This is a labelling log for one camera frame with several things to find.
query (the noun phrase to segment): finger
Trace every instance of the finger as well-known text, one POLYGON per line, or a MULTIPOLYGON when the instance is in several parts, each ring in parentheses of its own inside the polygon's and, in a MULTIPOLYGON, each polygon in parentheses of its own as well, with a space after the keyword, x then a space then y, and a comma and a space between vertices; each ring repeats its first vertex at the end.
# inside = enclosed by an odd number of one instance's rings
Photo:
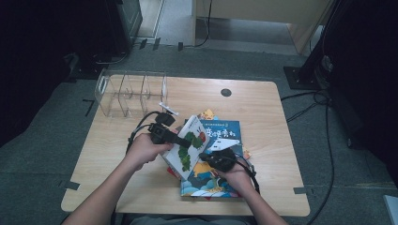
POLYGON ((156 145, 155 151, 157 153, 162 153, 164 151, 170 150, 174 146, 172 143, 162 143, 162 144, 155 144, 155 145, 156 145))

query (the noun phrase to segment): wooden table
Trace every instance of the wooden table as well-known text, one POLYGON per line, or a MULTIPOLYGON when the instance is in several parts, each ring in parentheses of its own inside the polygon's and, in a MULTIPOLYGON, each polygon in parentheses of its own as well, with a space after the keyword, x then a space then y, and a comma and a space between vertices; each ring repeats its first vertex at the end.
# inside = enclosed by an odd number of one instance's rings
POLYGON ((333 0, 192 0, 193 43, 196 18, 287 23, 298 53, 303 53, 319 25, 325 24, 333 0))
MULTIPOLYGON (((242 143, 253 154, 251 162, 257 171, 261 195, 282 216, 305 217, 310 213, 307 196, 294 191, 303 188, 303 183, 275 83, 167 77, 167 90, 168 105, 180 113, 173 128, 206 109, 220 119, 239 120, 242 143), (222 96, 223 88, 230 89, 232 95, 222 96)), ((62 202, 64 211, 73 211, 111 173, 124 157, 127 138, 140 120, 141 117, 109 118, 100 108, 97 110, 71 177, 80 187, 67 189, 62 202)), ((146 164, 128 183, 116 212, 252 214, 241 199, 183 200, 179 196, 179 181, 166 169, 161 157, 146 164)))

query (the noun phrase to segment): blue cover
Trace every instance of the blue cover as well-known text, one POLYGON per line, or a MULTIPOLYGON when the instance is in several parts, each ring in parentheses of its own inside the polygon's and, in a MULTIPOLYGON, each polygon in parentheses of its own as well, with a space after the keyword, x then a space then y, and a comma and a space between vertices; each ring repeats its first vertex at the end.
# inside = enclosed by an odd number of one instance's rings
MULTIPOLYGON (((232 120, 201 120, 210 141, 209 148, 217 139, 239 140, 240 143, 231 147, 238 155, 243 156, 239 121, 232 120)), ((186 181, 181 181, 181 196, 192 197, 239 197, 225 179, 219 177, 216 171, 206 162, 199 160, 186 181)))

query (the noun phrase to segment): hand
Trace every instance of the hand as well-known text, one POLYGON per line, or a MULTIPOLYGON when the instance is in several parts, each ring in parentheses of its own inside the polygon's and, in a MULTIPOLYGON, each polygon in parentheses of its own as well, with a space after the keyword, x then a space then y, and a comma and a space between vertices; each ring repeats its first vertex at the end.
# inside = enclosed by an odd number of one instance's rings
MULTIPOLYGON (((246 162, 243 160, 239 161, 243 165, 247 165, 246 162)), ((229 172, 220 172, 217 171, 217 173, 225 178, 228 182, 228 184, 234 188, 237 192, 239 192, 240 195, 243 195, 245 191, 252 190, 254 189, 252 185, 252 179, 250 176, 246 173, 245 169, 242 168, 239 164, 235 164, 235 166, 232 168, 231 171, 229 172)))
POLYGON ((155 160, 159 153, 170 150, 172 143, 154 144, 150 140, 150 134, 140 134, 134 139, 124 161, 135 165, 134 170, 139 171, 145 163, 155 160))

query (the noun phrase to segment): children's book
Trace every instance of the children's book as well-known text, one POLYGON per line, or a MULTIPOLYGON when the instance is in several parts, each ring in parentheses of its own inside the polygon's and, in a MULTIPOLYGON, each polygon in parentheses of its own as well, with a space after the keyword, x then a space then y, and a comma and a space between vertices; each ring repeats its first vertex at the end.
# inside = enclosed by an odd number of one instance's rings
MULTIPOLYGON (((201 120, 210 141, 207 149, 218 139, 239 140, 239 144, 231 147, 238 155, 243 156, 239 121, 232 120, 201 120)), ((181 180, 181 196, 190 197, 239 197, 239 194, 219 177, 216 170, 207 162, 198 160, 189 177, 181 180)))
POLYGON ((181 180, 187 180, 199 159, 199 154, 206 149, 210 139, 196 115, 191 116, 177 136, 190 141, 191 146, 186 148, 175 144, 171 150, 166 151, 161 156, 177 177, 181 177, 181 180))

